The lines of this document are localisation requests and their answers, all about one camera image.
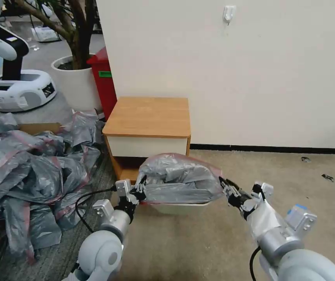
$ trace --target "gray carpet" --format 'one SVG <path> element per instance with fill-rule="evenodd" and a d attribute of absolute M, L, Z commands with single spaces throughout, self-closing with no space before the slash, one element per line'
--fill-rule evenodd
<path fill-rule="evenodd" d="M 113 167 L 105 153 L 102 163 L 93 174 L 93 190 L 108 189 L 115 182 Z M 110 198 L 110 192 L 96 194 L 88 200 L 92 206 L 98 199 Z M 85 220 L 96 228 L 97 215 L 92 209 L 86 212 Z M 89 231 L 79 223 L 73 229 L 62 233 L 61 243 L 49 248 L 38 250 L 37 262 L 29 265 L 25 258 L 15 259 L 6 254 L 0 263 L 0 281 L 57 281 L 67 277 L 76 262 L 80 245 L 89 235 Z"/>

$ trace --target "debris on floor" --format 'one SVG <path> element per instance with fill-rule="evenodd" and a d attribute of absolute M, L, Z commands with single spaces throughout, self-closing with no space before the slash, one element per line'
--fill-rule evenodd
<path fill-rule="evenodd" d="M 310 158 L 308 158 L 308 157 L 301 157 L 301 161 L 302 162 L 307 162 L 307 163 L 311 162 Z"/>
<path fill-rule="evenodd" d="M 34 250 L 60 243 L 62 231 L 77 225 L 74 205 L 91 191 L 102 127 L 95 113 L 73 112 L 57 134 L 32 136 L 11 113 L 0 117 L 0 258 L 7 244 L 34 263 Z"/>
<path fill-rule="evenodd" d="M 329 175 L 326 175 L 326 174 L 322 174 L 322 177 L 324 177 L 326 180 L 334 182 L 334 178 L 332 176 L 329 176 Z"/>

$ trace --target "white pot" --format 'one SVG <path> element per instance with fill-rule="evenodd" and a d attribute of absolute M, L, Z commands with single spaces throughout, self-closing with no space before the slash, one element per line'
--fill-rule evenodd
<path fill-rule="evenodd" d="M 95 108 L 102 111 L 92 69 L 61 70 L 57 68 L 69 61 L 72 61 L 72 56 L 62 57 L 51 64 L 55 71 L 55 84 L 65 96 L 67 103 L 75 110 Z"/>

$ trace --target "black baseboard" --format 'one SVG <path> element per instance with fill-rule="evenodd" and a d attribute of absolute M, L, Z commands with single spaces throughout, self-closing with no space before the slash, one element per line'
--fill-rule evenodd
<path fill-rule="evenodd" d="M 298 148 L 286 146 L 238 146 L 223 144 L 191 144 L 190 149 L 222 150 L 222 151 L 255 151 L 280 153 L 306 153 L 306 154 L 335 154 L 335 148 Z"/>

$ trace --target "wooden cabinet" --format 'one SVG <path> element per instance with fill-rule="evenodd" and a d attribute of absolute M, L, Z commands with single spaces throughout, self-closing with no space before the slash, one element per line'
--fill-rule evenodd
<path fill-rule="evenodd" d="M 189 154 L 188 99 L 120 97 L 103 134 L 117 178 L 134 183 L 147 157 L 168 152 Z"/>

